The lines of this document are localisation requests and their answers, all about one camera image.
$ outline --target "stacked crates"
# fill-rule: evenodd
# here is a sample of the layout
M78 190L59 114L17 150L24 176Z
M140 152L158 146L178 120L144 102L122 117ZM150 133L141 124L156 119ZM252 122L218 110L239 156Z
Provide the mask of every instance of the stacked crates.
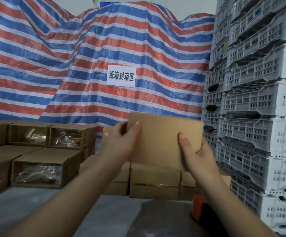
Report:
M231 190L286 235L286 0L218 0L202 121Z

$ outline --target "forearm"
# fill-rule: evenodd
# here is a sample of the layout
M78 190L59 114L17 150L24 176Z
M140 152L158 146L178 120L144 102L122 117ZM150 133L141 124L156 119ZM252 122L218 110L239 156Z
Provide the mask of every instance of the forearm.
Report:
M71 237L113 179L116 163L101 159L83 172L8 237Z
M206 196L231 237L275 237L276 235L224 184L205 188Z

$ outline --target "gray table surface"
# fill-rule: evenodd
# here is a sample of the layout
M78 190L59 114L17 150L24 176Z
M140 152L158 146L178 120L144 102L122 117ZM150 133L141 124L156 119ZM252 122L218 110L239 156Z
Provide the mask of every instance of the gray table surface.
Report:
M0 194L0 235L46 203L58 190L13 187ZM74 237L203 237L190 217L191 202L102 195Z

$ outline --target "left hand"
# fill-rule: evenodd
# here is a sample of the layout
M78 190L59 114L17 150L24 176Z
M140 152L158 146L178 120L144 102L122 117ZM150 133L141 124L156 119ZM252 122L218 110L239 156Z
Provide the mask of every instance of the left hand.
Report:
M141 123L136 122L122 135L122 130L126 129L127 124L128 122L120 122L115 125L108 135L102 152L102 156L107 158L107 160L113 161L118 167L121 167L129 159L141 130Z

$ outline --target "plastic tarp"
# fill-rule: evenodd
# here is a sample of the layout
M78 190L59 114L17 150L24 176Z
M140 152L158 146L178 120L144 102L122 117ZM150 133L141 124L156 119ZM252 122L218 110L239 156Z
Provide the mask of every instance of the plastic tarp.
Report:
M214 18L178 22L148 2L73 16L51 0L0 0L0 119L115 125L130 111L200 119ZM135 88L106 85L137 68Z

